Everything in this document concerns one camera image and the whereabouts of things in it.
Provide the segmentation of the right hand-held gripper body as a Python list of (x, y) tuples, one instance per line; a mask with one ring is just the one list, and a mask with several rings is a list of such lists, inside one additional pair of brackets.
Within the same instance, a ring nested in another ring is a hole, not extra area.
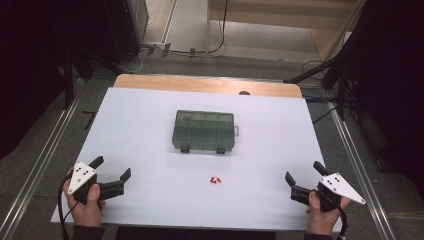
[(318, 181), (316, 191), (320, 198), (322, 212), (329, 212), (335, 209), (341, 203), (342, 197), (362, 205), (366, 203), (366, 200), (340, 173), (322, 176)]

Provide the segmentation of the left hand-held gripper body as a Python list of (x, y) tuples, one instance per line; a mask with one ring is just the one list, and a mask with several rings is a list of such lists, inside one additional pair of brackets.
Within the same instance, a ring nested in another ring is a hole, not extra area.
[(67, 193), (72, 195), (78, 203), (86, 205), (88, 192), (93, 184), (98, 184), (96, 169), (83, 162), (77, 162), (71, 172)]

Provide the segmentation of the grey transparent compartment storage box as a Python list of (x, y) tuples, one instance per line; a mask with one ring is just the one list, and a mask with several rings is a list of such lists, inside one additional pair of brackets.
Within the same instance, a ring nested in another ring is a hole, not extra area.
[(182, 153), (191, 150), (230, 152), (235, 146), (233, 113), (178, 110), (172, 143)]

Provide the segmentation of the person's left hand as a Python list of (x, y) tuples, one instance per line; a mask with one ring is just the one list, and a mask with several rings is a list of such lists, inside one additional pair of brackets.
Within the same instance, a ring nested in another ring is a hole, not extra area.
[(71, 209), (71, 215), (75, 225), (85, 227), (100, 227), (102, 219), (102, 210), (106, 205), (106, 201), (99, 200), (100, 186), (93, 184), (87, 195), (87, 203), (80, 204), (74, 196), (68, 193), (70, 186), (70, 179), (67, 179), (63, 186), (63, 192), (67, 199), (68, 207)]

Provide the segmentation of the person's right hand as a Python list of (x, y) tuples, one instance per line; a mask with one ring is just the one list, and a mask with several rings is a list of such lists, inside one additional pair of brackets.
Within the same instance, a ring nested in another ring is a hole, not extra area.
[(340, 211), (333, 209), (322, 212), (320, 206), (320, 198), (315, 191), (311, 191), (309, 206), (306, 208), (306, 213), (309, 215), (306, 233), (330, 236), (333, 233), (334, 225), (340, 218)]

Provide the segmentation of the white table board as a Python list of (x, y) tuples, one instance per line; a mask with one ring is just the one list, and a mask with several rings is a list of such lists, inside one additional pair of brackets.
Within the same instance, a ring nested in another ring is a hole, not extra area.
[[(178, 110), (233, 113), (233, 150), (175, 149)], [(313, 164), (323, 159), (302, 98), (125, 88), (107, 91), (78, 159), (98, 156), (99, 181), (132, 173), (124, 194), (108, 200), (105, 224), (269, 231), (306, 229), (306, 207), (291, 200), (284, 177), (314, 188)]]

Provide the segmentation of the black metal stand with legs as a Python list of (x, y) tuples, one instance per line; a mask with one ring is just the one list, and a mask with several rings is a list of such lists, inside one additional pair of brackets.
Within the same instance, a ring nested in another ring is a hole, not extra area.
[(338, 85), (335, 110), (340, 119), (344, 121), (344, 104), (346, 102), (346, 90), (349, 77), (349, 66), (347, 61), (349, 53), (355, 47), (357, 38), (358, 34), (356, 32), (352, 32), (348, 39), (342, 44), (340, 51), (334, 57), (294, 78), (284, 80), (284, 83), (298, 84), (307, 78), (327, 70), (327, 73), (321, 80), (321, 85), (327, 90)]

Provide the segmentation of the dark curtain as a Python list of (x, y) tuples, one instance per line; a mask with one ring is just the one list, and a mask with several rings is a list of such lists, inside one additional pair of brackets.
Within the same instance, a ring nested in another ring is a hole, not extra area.
[(367, 0), (342, 57), (375, 151), (424, 197), (424, 0)]
[(82, 47), (99, 0), (0, 0), (0, 159), (9, 155), (60, 93), (71, 73), (89, 77)]

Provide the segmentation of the wooden table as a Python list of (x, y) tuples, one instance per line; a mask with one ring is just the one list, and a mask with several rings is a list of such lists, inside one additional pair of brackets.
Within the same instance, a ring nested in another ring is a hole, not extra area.
[(259, 82), (241, 78), (121, 74), (116, 78), (114, 87), (236, 95), (249, 93), (252, 96), (302, 97), (300, 87), (295, 84)]

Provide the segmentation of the grey power strip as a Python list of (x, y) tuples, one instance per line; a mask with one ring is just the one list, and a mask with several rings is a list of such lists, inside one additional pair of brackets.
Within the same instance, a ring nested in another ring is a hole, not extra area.
[(141, 48), (147, 51), (147, 55), (152, 55), (156, 50), (160, 50), (162, 57), (168, 55), (170, 46), (170, 43), (143, 42), (141, 44)]

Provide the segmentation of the black cabinet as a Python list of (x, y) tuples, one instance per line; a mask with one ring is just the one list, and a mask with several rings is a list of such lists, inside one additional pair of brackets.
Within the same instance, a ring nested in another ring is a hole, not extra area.
[(149, 13), (146, 0), (103, 0), (110, 35), (110, 59), (126, 63), (141, 47)]

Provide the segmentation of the light wooden shelf unit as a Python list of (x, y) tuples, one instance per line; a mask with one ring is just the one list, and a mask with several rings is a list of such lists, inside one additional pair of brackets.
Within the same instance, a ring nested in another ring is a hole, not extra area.
[(206, 50), (212, 20), (310, 30), (322, 61), (329, 60), (352, 31), (367, 0), (207, 0)]

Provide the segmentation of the metal floor rail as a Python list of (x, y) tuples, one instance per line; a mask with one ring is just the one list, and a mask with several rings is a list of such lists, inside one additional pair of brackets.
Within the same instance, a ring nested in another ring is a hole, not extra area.
[(34, 195), (34, 192), (41, 181), (47, 166), (54, 154), (54, 151), (59, 144), (63, 133), (68, 126), (76, 107), (80, 101), (80, 96), (77, 95), (70, 103), (66, 110), (63, 110), (50, 133), (42, 151), (38, 155), (33, 168), (26, 178), (23, 186), (14, 198), (2, 225), (0, 226), (0, 240), (11, 240), (14, 235), (29, 203)]
[(379, 236), (382, 240), (397, 240), (383, 205), (381, 204), (380, 199), (374, 189), (373, 183), (367, 174), (364, 164), (362, 163), (362, 159), (354, 144), (348, 127), (346, 123), (338, 116), (337, 112), (333, 110), (334, 106), (334, 103), (328, 104), (332, 119), (347, 152), (351, 166), (365, 197), (368, 209), (377, 228)]

